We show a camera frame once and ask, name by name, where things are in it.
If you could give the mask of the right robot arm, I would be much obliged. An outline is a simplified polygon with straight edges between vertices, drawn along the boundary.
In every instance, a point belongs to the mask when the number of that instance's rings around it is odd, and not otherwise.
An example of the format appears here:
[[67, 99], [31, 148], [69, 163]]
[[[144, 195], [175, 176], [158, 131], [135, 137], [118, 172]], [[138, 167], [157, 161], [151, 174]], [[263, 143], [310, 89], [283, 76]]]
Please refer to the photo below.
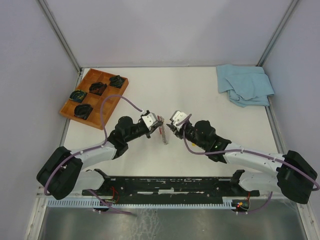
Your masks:
[[234, 173], [235, 180], [229, 183], [229, 189], [236, 196], [246, 191], [278, 192], [291, 201], [307, 204], [311, 193], [320, 189], [317, 172], [296, 151], [264, 153], [242, 147], [217, 135], [208, 120], [196, 124], [189, 121], [169, 123], [167, 126], [184, 143], [191, 142], [201, 148], [199, 156], [256, 171], [238, 170]]

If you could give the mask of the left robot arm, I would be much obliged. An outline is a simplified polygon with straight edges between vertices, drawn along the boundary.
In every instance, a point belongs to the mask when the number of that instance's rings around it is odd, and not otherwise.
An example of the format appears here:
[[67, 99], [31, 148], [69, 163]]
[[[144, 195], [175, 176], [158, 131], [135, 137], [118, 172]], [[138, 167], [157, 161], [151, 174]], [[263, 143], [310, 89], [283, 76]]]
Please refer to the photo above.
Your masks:
[[106, 195], [111, 189], [107, 175], [99, 169], [84, 169], [119, 158], [128, 150], [130, 141], [142, 136], [150, 138], [162, 125], [163, 121], [152, 112], [142, 115], [137, 123], [129, 116], [123, 116], [101, 143], [78, 150], [58, 147], [40, 169], [36, 180], [44, 187], [45, 195], [53, 196], [56, 200], [87, 189]]

